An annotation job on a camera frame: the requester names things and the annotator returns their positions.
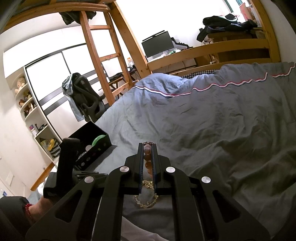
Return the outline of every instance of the wooden bed frame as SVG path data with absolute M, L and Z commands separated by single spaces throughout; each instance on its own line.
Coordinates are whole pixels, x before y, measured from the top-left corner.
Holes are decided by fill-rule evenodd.
M 67 1 L 57 2 L 57 0 L 48 1 L 47 5 L 38 6 L 38 0 L 26 0 L 19 6 L 18 14 L 13 16 L 7 23 L 4 30 L 7 30 L 21 22 L 26 20 L 42 16 L 50 13 L 66 12 L 66 11 L 80 11 L 80 22 L 85 37 L 85 41 L 94 64 L 96 73 L 100 80 L 102 89 L 106 95 L 107 101 L 110 106 L 115 102 L 115 96 L 118 92 L 124 89 L 130 89 L 133 87 L 136 81 L 132 81 L 129 72 L 127 71 L 126 62 L 124 60 L 122 50 L 120 48 L 117 35 L 114 30 L 112 19 L 117 26 L 119 33 L 137 67 L 139 75 L 144 78 L 151 74 L 152 71 L 161 67 L 168 66 L 170 64 L 178 63 L 184 60 L 194 59 L 211 54 L 217 54 L 221 52 L 233 51 L 233 50 L 248 50 L 248 49 L 268 49 L 269 58 L 253 58 L 244 60 L 234 60 L 222 63 L 210 64 L 199 66 L 196 68 L 175 72 L 174 75 L 183 76 L 197 71 L 220 69 L 224 64 L 243 64 L 243 63 L 277 63 L 280 62 L 279 48 L 277 45 L 276 36 L 274 34 L 273 27 L 269 20 L 269 17 L 261 4 L 260 0 L 250 0 L 255 8 L 260 21 L 262 23 L 263 31 L 265 33 L 265 39 L 239 39 L 212 43 L 208 45 L 202 45 L 184 51 L 163 57 L 161 59 L 147 62 L 146 58 L 133 35 L 124 15 L 114 0 L 101 0 L 98 3 L 89 3 L 87 1 Z M 107 25 L 105 26 L 90 26 L 85 11 L 101 11 L 104 12 Z M 112 42 L 116 53 L 99 57 L 94 45 L 94 40 L 91 35 L 91 30 L 108 29 L 111 35 Z M 120 87 L 119 90 L 111 91 L 107 79 L 104 75 L 102 68 L 102 62 L 112 58 L 118 58 L 126 83 Z

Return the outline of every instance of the office chair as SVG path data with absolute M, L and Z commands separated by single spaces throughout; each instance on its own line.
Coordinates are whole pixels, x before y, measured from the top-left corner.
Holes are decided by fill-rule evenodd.
M 72 98 L 76 106 L 87 122 L 96 122 L 110 107 L 109 104 L 103 103 L 105 95 L 99 96 L 91 87 L 88 79 L 79 73 L 73 74 L 72 83 Z

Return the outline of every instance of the gray blanket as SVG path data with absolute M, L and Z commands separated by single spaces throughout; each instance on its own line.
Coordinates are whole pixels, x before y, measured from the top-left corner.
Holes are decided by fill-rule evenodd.
M 273 236 L 296 193 L 295 91 L 294 63 L 225 65 L 189 80 L 152 74 L 98 120 L 113 147 L 92 168 L 109 173 L 152 141 L 172 166 L 220 183 Z M 174 240 L 169 196 L 150 209 L 125 196 L 123 215 Z

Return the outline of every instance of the open box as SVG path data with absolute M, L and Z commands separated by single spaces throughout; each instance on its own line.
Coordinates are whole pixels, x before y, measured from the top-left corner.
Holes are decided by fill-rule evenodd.
M 105 135 L 105 137 L 99 139 L 86 153 L 79 153 L 79 155 L 83 155 L 76 161 L 74 169 L 84 171 L 112 144 L 109 135 L 91 121 L 69 136 L 70 138 L 79 139 L 85 150 L 86 146 L 91 145 L 94 139 L 100 135 Z

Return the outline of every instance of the monitor screen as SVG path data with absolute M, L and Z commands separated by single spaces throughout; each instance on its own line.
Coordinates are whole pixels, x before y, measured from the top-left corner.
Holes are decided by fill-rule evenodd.
M 174 48 L 173 42 L 168 31 L 159 34 L 142 43 L 146 57 L 149 58 L 155 54 Z

